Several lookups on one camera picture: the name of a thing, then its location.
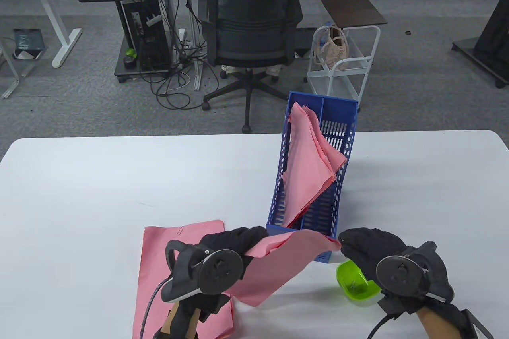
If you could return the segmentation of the person's left hand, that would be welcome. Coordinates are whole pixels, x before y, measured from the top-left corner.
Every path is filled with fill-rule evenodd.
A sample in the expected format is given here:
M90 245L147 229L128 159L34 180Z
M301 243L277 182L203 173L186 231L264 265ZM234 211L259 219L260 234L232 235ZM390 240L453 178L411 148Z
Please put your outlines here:
M262 226L240 227L206 235L195 245L167 244L171 278L161 298L173 303L172 334L184 336L198 321L205 322L230 302L227 290L244 277L253 259L247 252L266 237Z

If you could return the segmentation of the person's right hand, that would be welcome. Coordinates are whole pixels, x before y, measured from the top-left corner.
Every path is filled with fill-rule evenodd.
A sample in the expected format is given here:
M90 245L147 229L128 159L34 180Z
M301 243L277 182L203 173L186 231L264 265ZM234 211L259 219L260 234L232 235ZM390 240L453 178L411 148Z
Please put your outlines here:
M388 318L396 319L427 308L448 321L459 314L447 269L428 241L409 246L398 236L374 228L352 228L338 236L341 252L374 281L383 294L379 305Z

